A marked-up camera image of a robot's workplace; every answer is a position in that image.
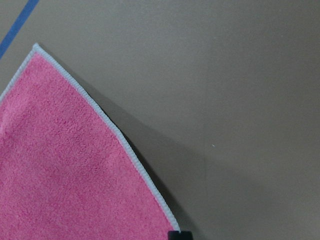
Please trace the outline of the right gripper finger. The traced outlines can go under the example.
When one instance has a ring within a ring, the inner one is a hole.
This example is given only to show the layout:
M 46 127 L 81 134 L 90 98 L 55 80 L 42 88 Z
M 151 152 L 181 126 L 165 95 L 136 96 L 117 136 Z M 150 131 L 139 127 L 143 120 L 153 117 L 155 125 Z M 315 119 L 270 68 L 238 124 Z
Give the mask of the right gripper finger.
M 168 240 L 193 240 L 191 231 L 171 230 L 167 233 Z

